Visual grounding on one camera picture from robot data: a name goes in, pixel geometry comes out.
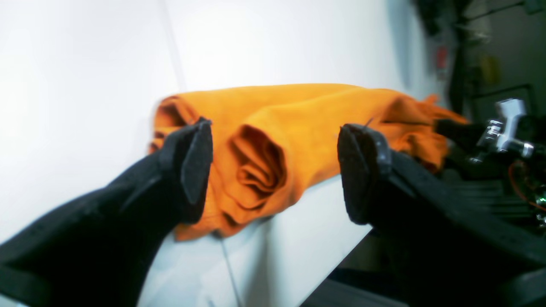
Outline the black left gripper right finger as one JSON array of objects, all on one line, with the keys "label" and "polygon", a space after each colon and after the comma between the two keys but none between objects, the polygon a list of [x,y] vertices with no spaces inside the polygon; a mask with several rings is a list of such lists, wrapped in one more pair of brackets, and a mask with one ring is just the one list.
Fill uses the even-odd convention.
[{"label": "black left gripper right finger", "polygon": [[411,307],[543,307],[545,240],[476,208],[380,132],[340,128],[349,219],[380,234]]}]

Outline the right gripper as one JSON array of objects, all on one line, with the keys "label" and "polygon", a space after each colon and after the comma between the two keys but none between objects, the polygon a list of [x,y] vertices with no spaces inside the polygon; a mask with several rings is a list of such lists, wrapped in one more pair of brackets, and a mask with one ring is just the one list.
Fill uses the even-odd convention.
[{"label": "right gripper", "polygon": [[469,153],[474,165],[488,157],[505,164],[518,159],[530,165],[533,177],[545,179],[545,117],[527,115],[524,101],[517,98],[495,106],[497,117],[485,125],[442,119],[435,122],[435,132]]}]

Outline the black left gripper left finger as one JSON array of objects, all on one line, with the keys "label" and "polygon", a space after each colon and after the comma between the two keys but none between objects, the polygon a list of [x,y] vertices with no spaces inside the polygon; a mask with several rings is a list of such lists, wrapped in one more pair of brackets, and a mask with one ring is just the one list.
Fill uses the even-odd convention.
[{"label": "black left gripper left finger", "polygon": [[134,307],[158,249],[203,216],[211,121],[171,133],[109,185],[35,220],[1,245],[1,295],[28,307]]}]

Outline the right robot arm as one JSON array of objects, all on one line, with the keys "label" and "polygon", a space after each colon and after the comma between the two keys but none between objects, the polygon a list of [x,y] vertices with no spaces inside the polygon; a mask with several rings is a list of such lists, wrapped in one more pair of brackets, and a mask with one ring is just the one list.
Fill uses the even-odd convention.
[{"label": "right robot arm", "polygon": [[480,165],[491,159],[507,167],[511,189],[529,206],[527,218],[545,229],[545,140],[536,135],[522,137],[520,126],[530,120],[524,101],[508,98],[495,104],[497,117],[484,126],[437,120],[435,131],[462,148],[468,163]]}]

